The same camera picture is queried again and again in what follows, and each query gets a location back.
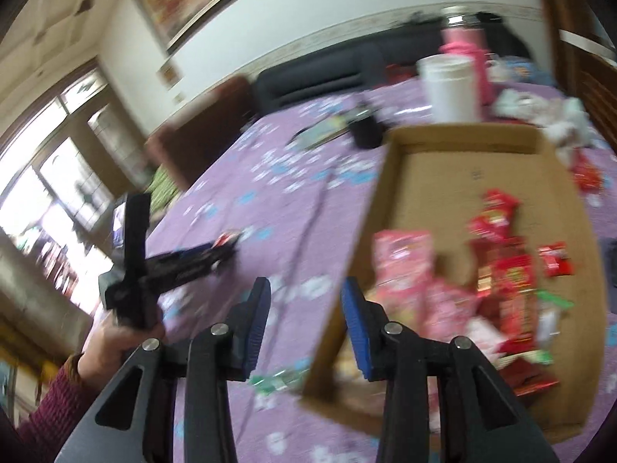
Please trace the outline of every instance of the maroon sweater sleeve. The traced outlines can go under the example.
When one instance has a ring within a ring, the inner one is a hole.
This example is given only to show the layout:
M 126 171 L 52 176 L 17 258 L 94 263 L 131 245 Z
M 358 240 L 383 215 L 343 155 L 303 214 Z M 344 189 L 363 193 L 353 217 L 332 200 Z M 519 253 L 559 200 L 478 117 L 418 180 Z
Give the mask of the maroon sweater sleeve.
M 38 409 L 17 428 L 24 443 L 36 451 L 40 463 L 53 463 L 96 398 L 77 374 L 80 356 L 67 360 Z

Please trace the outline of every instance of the black sofa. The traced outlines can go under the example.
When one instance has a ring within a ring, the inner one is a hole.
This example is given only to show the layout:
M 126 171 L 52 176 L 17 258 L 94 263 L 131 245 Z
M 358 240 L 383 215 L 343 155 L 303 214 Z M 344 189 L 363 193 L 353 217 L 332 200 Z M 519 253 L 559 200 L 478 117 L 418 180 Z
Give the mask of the black sofa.
M 501 18 L 484 20 L 492 20 L 482 24 L 492 52 L 532 58 Z M 439 54 L 442 44 L 439 21 L 347 40 L 264 70 L 253 84 L 255 100 L 260 114 L 267 115 L 322 95 L 375 88 L 388 82 L 387 66 L 414 66 Z

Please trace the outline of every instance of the ceiling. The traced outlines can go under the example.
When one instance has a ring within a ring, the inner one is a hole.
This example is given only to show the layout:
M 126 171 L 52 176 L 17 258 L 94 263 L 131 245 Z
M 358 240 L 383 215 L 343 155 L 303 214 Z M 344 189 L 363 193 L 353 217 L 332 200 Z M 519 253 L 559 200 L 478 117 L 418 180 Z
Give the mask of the ceiling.
M 94 51 L 117 2 L 29 0 L 0 42 L 0 103 L 24 82 Z

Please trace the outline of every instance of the cardboard box lid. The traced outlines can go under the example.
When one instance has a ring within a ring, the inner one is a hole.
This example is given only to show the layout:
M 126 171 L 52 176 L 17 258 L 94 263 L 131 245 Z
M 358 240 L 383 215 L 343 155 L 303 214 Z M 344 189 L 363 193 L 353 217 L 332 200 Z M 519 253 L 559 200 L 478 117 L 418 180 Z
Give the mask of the cardboard box lid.
M 389 148 L 348 274 L 367 290 L 374 285 L 374 233 L 386 229 L 430 230 L 436 275 L 464 285 L 474 259 L 467 222 L 482 208 L 482 194 L 500 188 L 521 200 L 514 235 L 533 251 L 539 286 L 575 303 L 553 340 L 553 373 L 560 385 L 538 395 L 530 411 L 552 443 L 578 433 L 591 409 L 604 356 L 606 295 L 602 263 L 587 213 L 570 173 L 536 128 L 510 124 L 426 125 L 389 133 Z M 547 279 L 535 253 L 542 244 L 565 241 L 576 274 Z M 318 346 L 303 404 L 323 416 L 378 435 L 381 419 L 355 412 L 337 400 L 332 367 L 345 340 L 337 301 Z

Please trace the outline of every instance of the pink water bottle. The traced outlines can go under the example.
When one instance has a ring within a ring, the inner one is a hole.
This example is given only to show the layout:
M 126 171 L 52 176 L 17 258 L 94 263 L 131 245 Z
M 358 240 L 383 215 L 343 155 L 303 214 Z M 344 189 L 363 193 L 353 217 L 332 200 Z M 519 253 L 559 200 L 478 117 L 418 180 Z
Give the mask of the pink water bottle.
M 486 35 L 480 21 L 464 5 L 455 5 L 441 10 L 443 25 L 441 36 L 445 44 L 465 42 L 479 49 L 488 49 Z
M 476 44 L 454 42 L 441 46 L 439 52 L 442 54 L 467 55 L 473 58 L 479 98 L 484 105 L 493 104 L 495 101 L 495 89 L 492 83 L 489 82 L 486 72 L 486 50 L 479 48 Z

